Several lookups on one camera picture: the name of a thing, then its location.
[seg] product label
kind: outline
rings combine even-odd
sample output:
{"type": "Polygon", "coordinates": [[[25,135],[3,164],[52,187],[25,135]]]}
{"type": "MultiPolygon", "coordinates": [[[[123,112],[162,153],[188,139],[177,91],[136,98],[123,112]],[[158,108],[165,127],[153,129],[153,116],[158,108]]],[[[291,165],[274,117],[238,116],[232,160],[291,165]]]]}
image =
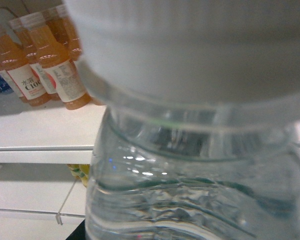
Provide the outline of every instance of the product label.
{"type": "Polygon", "coordinates": [[[26,64],[17,69],[7,71],[15,84],[28,100],[36,99],[46,93],[39,78],[37,78],[30,65],[26,64]]]}
{"type": "Polygon", "coordinates": [[[78,69],[79,61],[73,61],[73,63],[75,65],[76,69],[78,69]]]}
{"type": "Polygon", "coordinates": [[[39,63],[30,64],[30,66],[34,71],[34,75],[36,75],[40,79],[40,82],[44,86],[46,92],[48,94],[56,94],[57,91],[55,87],[52,85],[50,79],[48,78],[47,74],[43,70],[42,66],[39,63]]]}
{"type": "Polygon", "coordinates": [[[86,93],[76,66],[72,61],[67,60],[57,66],[44,68],[44,71],[50,78],[52,85],[55,86],[56,92],[63,102],[72,102],[86,93]]]}
{"type": "Polygon", "coordinates": [[[9,76],[9,74],[6,72],[6,70],[0,71],[0,76],[9,84],[10,88],[15,92],[15,94],[21,98],[24,95],[18,88],[18,86],[15,84],[15,82],[12,80],[12,78],[9,76]]]}

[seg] orange juice bottle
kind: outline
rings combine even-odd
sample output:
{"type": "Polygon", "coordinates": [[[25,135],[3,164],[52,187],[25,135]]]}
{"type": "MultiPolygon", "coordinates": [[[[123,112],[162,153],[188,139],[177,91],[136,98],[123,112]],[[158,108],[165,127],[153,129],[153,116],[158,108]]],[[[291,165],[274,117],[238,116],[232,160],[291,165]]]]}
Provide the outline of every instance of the orange juice bottle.
{"type": "Polygon", "coordinates": [[[40,12],[20,18],[29,30],[37,49],[36,58],[47,73],[65,107],[74,110],[83,107],[91,98],[80,81],[76,66],[67,49],[56,41],[40,12]]]}
{"type": "Polygon", "coordinates": [[[0,62],[0,75],[1,77],[9,84],[10,88],[14,91],[14,93],[20,98],[20,100],[24,103],[27,103],[28,100],[23,95],[23,93],[20,91],[18,86],[15,84],[15,82],[12,80],[12,78],[9,76],[6,70],[1,65],[0,62]]]}
{"type": "Polygon", "coordinates": [[[56,7],[51,7],[48,9],[50,17],[52,18],[53,25],[57,32],[57,37],[55,38],[57,42],[63,44],[66,48],[69,45],[69,37],[65,30],[62,19],[59,17],[56,7]]]}
{"type": "Polygon", "coordinates": [[[57,42],[59,42],[60,41],[60,37],[59,37],[60,34],[59,34],[58,29],[57,29],[57,27],[55,25],[54,18],[50,15],[48,9],[41,11],[41,13],[42,13],[42,15],[44,17],[45,24],[47,24],[48,27],[50,28],[51,33],[53,34],[55,40],[57,42]]]}
{"type": "Polygon", "coordinates": [[[51,99],[40,80],[34,75],[25,54],[15,45],[1,25],[0,60],[3,69],[6,70],[31,106],[42,105],[51,99]]]}
{"type": "MultiPolygon", "coordinates": [[[[75,66],[78,67],[78,60],[82,54],[80,38],[77,34],[74,24],[72,23],[68,15],[66,6],[64,4],[61,4],[59,6],[56,6],[55,8],[59,17],[62,18],[64,29],[66,30],[66,33],[69,36],[69,45],[68,45],[69,56],[73,60],[75,66]]],[[[94,97],[92,97],[92,102],[95,105],[99,105],[99,106],[104,105],[102,102],[100,102],[98,99],[94,97]]]]}
{"type": "Polygon", "coordinates": [[[30,67],[34,71],[35,75],[37,75],[37,77],[40,79],[41,84],[45,88],[46,92],[50,95],[51,100],[60,100],[56,89],[52,85],[50,79],[48,78],[41,65],[38,63],[38,60],[36,58],[37,49],[31,37],[29,36],[28,30],[22,26],[19,18],[10,20],[9,25],[21,41],[23,52],[25,53],[25,56],[29,61],[30,67]]]}

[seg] water bottle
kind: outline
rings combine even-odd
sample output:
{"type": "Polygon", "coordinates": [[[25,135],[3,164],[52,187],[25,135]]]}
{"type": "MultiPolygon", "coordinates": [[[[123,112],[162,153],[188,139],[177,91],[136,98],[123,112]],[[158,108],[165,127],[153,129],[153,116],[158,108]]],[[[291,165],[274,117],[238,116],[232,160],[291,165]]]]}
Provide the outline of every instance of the water bottle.
{"type": "Polygon", "coordinates": [[[65,3],[108,106],[86,238],[300,240],[300,1],[65,3]]]}

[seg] white shelf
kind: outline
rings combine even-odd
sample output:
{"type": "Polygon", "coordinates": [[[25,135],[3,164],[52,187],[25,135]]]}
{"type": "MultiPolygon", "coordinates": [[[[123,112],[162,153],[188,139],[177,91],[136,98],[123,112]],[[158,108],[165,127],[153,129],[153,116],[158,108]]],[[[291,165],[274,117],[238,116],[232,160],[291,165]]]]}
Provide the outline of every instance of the white shelf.
{"type": "Polygon", "coordinates": [[[85,204],[86,188],[65,164],[2,164],[0,217],[78,225],[85,204]]]}
{"type": "Polygon", "coordinates": [[[0,217],[0,240],[65,240],[78,224],[0,217]]]}
{"type": "Polygon", "coordinates": [[[0,212],[55,215],[74,184],[65,164],[3,164],[0,169],[0,212]]]}
{"type": "Polygon", "coordinates": [[[0,163],[89,164],[105,109],[67,110],[52,100],[31,107],[0,94],[0,163]]]}

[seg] plastic bottle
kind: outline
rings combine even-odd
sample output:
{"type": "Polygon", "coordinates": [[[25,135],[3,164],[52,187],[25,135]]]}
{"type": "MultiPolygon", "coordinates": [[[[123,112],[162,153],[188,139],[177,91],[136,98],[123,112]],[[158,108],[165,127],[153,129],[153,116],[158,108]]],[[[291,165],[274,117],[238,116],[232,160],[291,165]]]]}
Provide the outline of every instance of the plastic bottle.
{"type": "Polygon", "coordinates": [[[45,9],[45,10],[41,11],[41,13],[44,17],[45,24],[47,24],[48,27],[50,28],[51,33],[53,34],[56,41],[59,42],[60,41],[60,37],[59,37],[60,35],[59,35],[58,29],[56,27],[56,24],[54,22],[54,18],[50,15],[48,9],[45,9]]]}
{"type": "Polygon", "coordinates": [[[1,63],[0,63],[0,76],[8,83],[10,88],[14,91],[14,93],[20,98],[20,100],[23,103],[27,103],[28,100],[23,95],[23,93],[20,91],[18,86],[15,84],[15,82],[12,80],[12,78],[9,76],[6,70],[3,69],[1,63]]]}
{"type": "Polygon", "coordinates": [[[9,21],[10,27],[13,29],[14,33],[17,35],[23,46],[23,52],[29,61],[32,70],[35,72],[36,76],[40,79],[41,84],[44,86],[46,92],[50,95],[51,100],[58,101],[60,97],[52,85],[50,79],[46,75],[45,71],[38,63],[36,58],[37,49],[29,36],[28,30],[22,26],[19,18],[15,18],[9,21]]]}
{"type": "Polygon", "coordinates": [[[300,1],[65,3],[108,106],[86,239],[300,240],[300,1]]]}
{"type": "MultiPolygon", "coordinates": [[[[59,17],[63,21],[64,29],[66,30],[67,35],[69,36],[69,56],[73,60],[75,66],[78,68],[78,60],[79,57],[82,55],[82,49],[80,46],[80,38],[77,34],[74,24],[72,23],[70,17],[68,16],[68,12],[66,6],[61,4],[55,7],[59,17]]],[[[104,105],[101,101],[92,97],[92,102],[95,105],[102,106],[104,105]]]]}
{"type": "Polygon", "coordinates": [[[54,36],[57,42],[64,45],[66,48],[69,46],[69,36],[65,30],[62,19],[59,17],[56,7],[51,7],[48,9],[50,17],[52,18],[53,26],[56,35],[54,36]]]}
{"type": "Polygon", "coordinates": [[[0,61],[3,69],[13,79],[32,107],[42,105],[51,99],[40,80],[34,75],[25,54],[15,45],[1,25],[0,61]]]}
{"type": "Polygon", "coordinates": [[[29,30],[37,49],[36,58],[54,84],[65,107],[74,110],[90,102],[91,98],[80,81],[68,51],[56,41],[42,14],[32,13],[21,17],[20,20],[29,30]]]}

